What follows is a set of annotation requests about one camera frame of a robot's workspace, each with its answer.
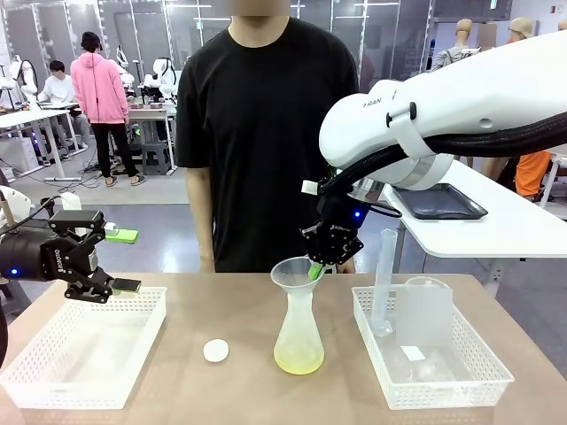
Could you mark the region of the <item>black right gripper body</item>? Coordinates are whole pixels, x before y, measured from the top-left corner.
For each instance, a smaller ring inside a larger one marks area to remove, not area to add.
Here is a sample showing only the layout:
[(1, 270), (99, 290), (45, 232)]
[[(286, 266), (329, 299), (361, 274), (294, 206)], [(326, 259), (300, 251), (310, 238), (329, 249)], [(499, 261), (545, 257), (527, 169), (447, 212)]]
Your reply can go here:
[(361, 243), (363, 248), (358, 231), (368, 215), (367, 204), (349, 196), (320, 197), (316, 212), (316, 223), (301, 230), (307, 252), (318, 249), (330, 265), (348, 244)]

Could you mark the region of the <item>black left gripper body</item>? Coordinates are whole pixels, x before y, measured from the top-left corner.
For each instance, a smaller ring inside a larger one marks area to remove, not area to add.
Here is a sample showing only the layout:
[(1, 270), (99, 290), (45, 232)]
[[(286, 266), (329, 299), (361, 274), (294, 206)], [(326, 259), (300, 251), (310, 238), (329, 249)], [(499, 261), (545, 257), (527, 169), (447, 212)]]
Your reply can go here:
[(83, 282), (98, 269), (98, 235), (57, 235), (48, 229), (22, 229), (1, 242), (1, 275), (7, 279)]

